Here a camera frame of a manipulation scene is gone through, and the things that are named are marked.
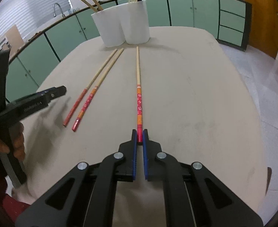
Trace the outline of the person's left hand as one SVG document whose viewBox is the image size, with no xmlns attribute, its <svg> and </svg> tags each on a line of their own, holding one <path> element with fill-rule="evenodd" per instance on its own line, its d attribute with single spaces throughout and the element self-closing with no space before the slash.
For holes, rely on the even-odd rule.
<svg viewBox="0 0 278 227">
<path fill-rule="evenodd" d="M 10 137 L 12 141 L 13 154 L 18 161 L 23 161 L 25 158 L 25 146 L 24 146 L 24 126 L 21 122 L 18 122 L 10 128 Z M 0 153 L 8 154 L 10 152 L 9 146 L 0 139 Z"/>
</svg>

